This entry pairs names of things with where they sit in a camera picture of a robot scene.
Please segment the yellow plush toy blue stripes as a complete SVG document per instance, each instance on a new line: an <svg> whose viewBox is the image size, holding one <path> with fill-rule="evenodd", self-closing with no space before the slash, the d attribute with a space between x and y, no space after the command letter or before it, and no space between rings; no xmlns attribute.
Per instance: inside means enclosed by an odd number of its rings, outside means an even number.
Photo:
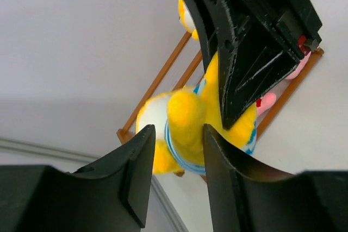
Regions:
<svg viewBox="0 0 348 232"><path fill-rule="evenodd" d="M248 155L257 139L257 107L252 104L229 129L224 129L219 102L219 56L214 54L196 86L161 93L148 99L136 117L135 130L152 124L156 144L152 173L189 171L205 175L203 126L210 124L225 140Z"/></svg>

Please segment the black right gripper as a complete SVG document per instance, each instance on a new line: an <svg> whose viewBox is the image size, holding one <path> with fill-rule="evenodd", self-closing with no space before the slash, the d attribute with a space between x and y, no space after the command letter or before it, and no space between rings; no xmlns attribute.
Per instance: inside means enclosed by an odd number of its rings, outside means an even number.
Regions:
<svg viewBox="0 0 348 232"><path fill-rule="evenodd" d="M203 0L219 56L222 125L229 129L322 41L311 0Z"/></svg>

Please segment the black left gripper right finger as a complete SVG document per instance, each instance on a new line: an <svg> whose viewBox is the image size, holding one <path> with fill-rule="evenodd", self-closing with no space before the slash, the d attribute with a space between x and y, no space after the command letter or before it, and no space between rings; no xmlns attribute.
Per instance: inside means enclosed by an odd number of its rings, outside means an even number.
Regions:
<svg viewBox="0 0 348 232"><path fill-rule="evenodd" d="M203 127L214 231L347 231L347 172L291 174Z"/></svg>

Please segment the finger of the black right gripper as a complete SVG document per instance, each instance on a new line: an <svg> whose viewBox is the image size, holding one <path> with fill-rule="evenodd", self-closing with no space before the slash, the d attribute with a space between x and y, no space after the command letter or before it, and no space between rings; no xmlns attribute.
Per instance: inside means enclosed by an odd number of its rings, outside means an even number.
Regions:
<svg viewBox="0 0 348 232"><path fill-rule="evenodd" d="M197 29L203 64L208 65L217 48L217 38L211 16L203 0L183 1L190 11Z"/></svg>

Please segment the pink plush toy polka dress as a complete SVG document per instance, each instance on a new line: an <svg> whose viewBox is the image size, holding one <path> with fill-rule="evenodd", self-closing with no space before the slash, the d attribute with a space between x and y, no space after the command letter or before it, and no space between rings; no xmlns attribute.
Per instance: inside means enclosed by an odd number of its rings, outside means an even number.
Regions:
<svg viewBox="0 0 348 232"><path fill-rule="evenodd" d="M269 110L276 102L277 95L273 92L267 92L261 96L256 102L257 116L260 116L265 111Z"/></svg>

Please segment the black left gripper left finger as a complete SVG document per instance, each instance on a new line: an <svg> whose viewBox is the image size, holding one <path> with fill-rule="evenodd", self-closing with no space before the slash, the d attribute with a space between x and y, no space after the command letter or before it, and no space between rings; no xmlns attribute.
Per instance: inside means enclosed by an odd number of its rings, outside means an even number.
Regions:
<svg viewBox="0 0 348 232"><path fill-rule="evenodd" d="M1 166L1 231L140 231L155 141L149 124L73 173L49 165Z"/></svg>

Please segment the pink plush toy red dress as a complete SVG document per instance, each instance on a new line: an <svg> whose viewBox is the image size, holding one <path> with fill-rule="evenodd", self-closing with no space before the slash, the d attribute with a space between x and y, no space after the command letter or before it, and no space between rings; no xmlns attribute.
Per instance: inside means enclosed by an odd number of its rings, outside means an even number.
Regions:
<svg viewBox="0 0 348 232"><path fill-rule="evenodd" d="M297 68L291 74L289 74L285 79L292 80L292 79L296 78L300 74L300 72L303 70L305 65L307 64L311 54L312 53L309 52L307 55L305 55L304 58L298 64Z"/></svg>

